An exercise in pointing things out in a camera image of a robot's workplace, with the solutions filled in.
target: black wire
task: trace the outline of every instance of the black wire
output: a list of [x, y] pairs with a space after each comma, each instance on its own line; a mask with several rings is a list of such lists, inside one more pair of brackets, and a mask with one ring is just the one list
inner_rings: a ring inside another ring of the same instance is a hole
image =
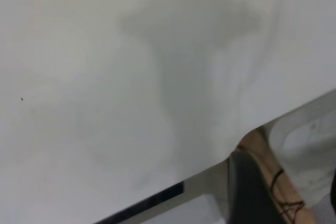
[[277, 182], [277, 179], [279, 178], [279, 176], [281, 174], [283, 174], [283, 171], [284, 171], [284, 169], [280, 169], [277, 173], [275, 173], [275, 175], [272, 179], [271, 186], [269, 188], [271, 195], [274, 197], [274, 199], [277, 201], [277, 203], [281, 206], [297, 206], [297, 205], [300, 206], [300, 205], [304, 204], [303, 200], [295, 201], [295, 202], [282, 202], [279, 199], [277, 199], [277, 197], [275, 197], [274, 186], [275, 186], [275, 183]]
[[293, 217], [293, 221], [292, 223], [295, 224], [296, 222], [296, 214], [305, 206], [305, 204], [301, 204], [300, 206], [297, 207], [297, 209], [295, 210], [295, 213], [294, 213], [294, 217]]

